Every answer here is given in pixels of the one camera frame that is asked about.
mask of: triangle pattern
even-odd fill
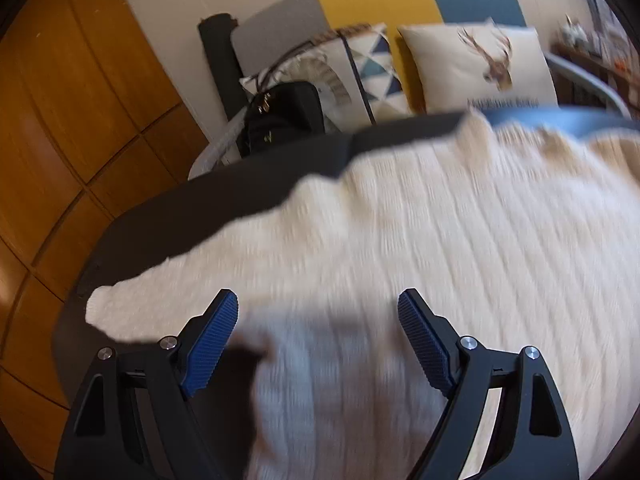
[[[371,95],[377,97],[380,100],[386,99],[386,89],[389,88],[389,82],[392,75],[385,72],[380,75],[367,77],[362,80],[362,87]]]
[[[373,47],[373,50],[371,52],[372,54],[380,54],[382,52],[385,52],[385,53],[391,52],[391,49],[389,48],[389,42],[386,40],[384,36],[380,36],[380,39],[376,43],[376,46]]]
[[[359,50],[355,50],[353,45],[349,45],[349,49],[351,50],[351,55],[357,59],[357,58],[363,58],[363,57],[369,57],[369,54],[363,54],[361,53],[361,51]]]
[[[364,67],[369,60],[368,57],[363,56],[361,53],[356,52],[354,50],[351,51],[351,55],[353,56],[353,62],[356,64],[356,68],[358,69],[358,73],[361,72],[362,67]]]
[[[349,48],[367,55],[378,41],[377,34],[361,34],[347,40]]]
[[[376,63],[372,59],[368,59],[364,67],[362,68],[362,70],[360,70],[360,77],[366,78],[366,77],[371,77],[373,75],[380,75],[383,73],[386,73],[386,70],[384,69],[383,66],[380,66],[378,63]]]
[[[401,112],[384,101],[380,101],[380,103],[376,105],[375,110],[372,109],[372,112],[376,120],[381,122],[400,119],[403,117],[403,114]]]
[[[371,54],[369,56],[369,59],[372,59],[373,61],[375,61],[376,63],[378,63],[380,66],[384,67],[384,69],[389,72],[389,73],[393,73],[394,72],[394,64],[393,64],[393,59],[391,57],[391,54]]]
[[[398,115],[401,117],[411,115],[411,108],[409,108],[406,96],[402,92],[386,97],[384,102],[395,108],[398,111]]]
[[[397,77],[394,77],[389,84],[389,88],[386,90],[386,95],[397,94],[402,91],[402,85]]]

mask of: bag strap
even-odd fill
[[[273,73],[276,72],[276,70],[279,69],[280,66],[287,59],[289,59],[290,57],[293,57],[300,50],[305,50],[307,47],[312,46],[312,45],[313,45],[313,43],[312,43],[311,40],[306,40],[303,43],[297,44],[295,47],[290,48],[284,54],[282,54],[282,56],[280,56],[278,58],[278,60],[269,67],[269,69],[267,70],[267,72],[265,72],[265,74],[264,74],[262,79],[260,79],[260,74],[256,75],[256,77],[255,77],[256,95],[261,94],[262,92],[264,92],[266,90],[266,88],[264,88],[264,86],[266,84],[268,84],[268,81],[269,81],[269,79],[271,79],[271,76],[273,75]]]
[[[371,121],[371,124],[375,125],[376,118],[373,116],[373,112],[371,111],[371,105],[369,104],[369,100],[367,99],[367,94],[364,91],[364,86],[362,85],[362,79],[360,78],[360,74],[358,73],[358,67],[356,66],[356,62],[353,60],[353,54],[351,53],[351,47],[349,46],[349,42],[347,41],[347,38],[345,38],[341,30],[338,30],[337,32],[338,32],[338,37],[342,40],[344,49],[347,51],[349,64],[351,65],[351,70],[353,71],[353,75],[356,78],[356,83],[358,84],[358,90],[360,90],[360,97],[362,97],[362,102],[364,103],[364,107],[367,109],[367,115],[369,116],[369,121]]]

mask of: gray cushion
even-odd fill
[[[241,23],[231,33],[231,43],[242,73],[249,76],[329,28],[318,0],[282,0]]]

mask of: black handbag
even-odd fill
[[[308,81],[292,81],[259,92],[247,109],[242,134],[249,153],[324,134],[318,90]]]
[[[249,154],[264,152],[273,146],[287,144],[303,137],[326,133],[320,97],[318,90],[312,83],[292,81],[279,83],[269,89],[267,89],[267,85],[273,73],[287,59],[303,52],[310,46],[316,46],[335,38],[341,38],[344,43],[371,123],[375,124],[346,39],[346,35],[357,34],[368,28],[369,25],[359,23],[351,27],[328,30],[318,34],[284,53],[276,63],[271,65],[262,78],[256,76],[257,93],[247,108],[244,116],[244,128],[240,134]]]

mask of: sofa armrest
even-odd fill
[[[623,117],[631,118],[629,108],[627,108],[622,97],[620,97],[613,88],[605,85],[596,76],[591,75],[586,70],[574,65],[562,57],[556,56],[555,54],[545,52],[545,59],[550,70],[564,76],[569,81],[581,86],[601,99],[604,99],[607,104],[613,105],[613,107],[618,110]]]
[[[236,139],[244,128],[244,115],[246,113],[246,107],[240,110],[236,116],[229,121],[229,124],[225,127],[225,131],[216,143],[209,144],[198,158],[194,161],[191,169],[189,170],[189,177],[187,180],[193,180],[197,176],[209,173],[215,166],[216,162],[225,155],[226,150],[229,149],[236,142]]]
[[[237,25],[238,22],[226,13],[209,16],[198,25],[209,69],[229,120],[248,103],[246,93],[239,83],[242,71],[231,45],[231,32]]]

